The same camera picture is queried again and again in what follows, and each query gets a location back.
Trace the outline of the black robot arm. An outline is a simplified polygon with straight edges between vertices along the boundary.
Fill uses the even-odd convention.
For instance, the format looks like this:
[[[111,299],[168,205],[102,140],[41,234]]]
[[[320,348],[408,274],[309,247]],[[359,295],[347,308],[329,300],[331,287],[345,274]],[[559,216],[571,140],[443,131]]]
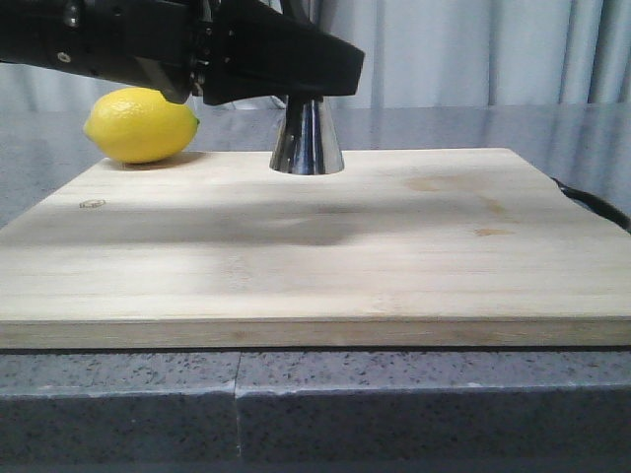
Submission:
[[[364,53],[296,1],[4,1],[1,60],[219,105],[351,96]]]

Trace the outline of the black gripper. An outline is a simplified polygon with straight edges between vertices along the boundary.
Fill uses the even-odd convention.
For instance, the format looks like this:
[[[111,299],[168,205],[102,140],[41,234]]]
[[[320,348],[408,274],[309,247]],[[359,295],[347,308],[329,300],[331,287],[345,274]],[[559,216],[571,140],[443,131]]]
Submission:
[[[288,96],[352,96],[365,53],[310,20],[301,1],[66,1],[64,70],[210,105]]]

